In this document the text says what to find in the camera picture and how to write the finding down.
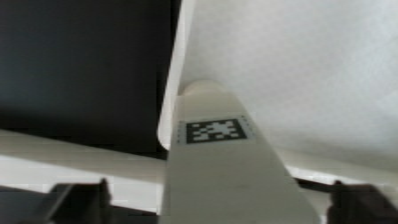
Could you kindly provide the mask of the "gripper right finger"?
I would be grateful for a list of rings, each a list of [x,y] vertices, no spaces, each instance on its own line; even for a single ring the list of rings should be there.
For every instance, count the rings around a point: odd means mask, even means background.
[[[327,224],[398,224],[398,207],[373,185],[334,182]]]

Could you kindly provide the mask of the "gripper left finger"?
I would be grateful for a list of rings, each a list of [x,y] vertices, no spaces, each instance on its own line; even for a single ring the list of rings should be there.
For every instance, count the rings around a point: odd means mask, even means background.
[[[106,180],[57,184],[44,196],[28,224],[112,224]]]

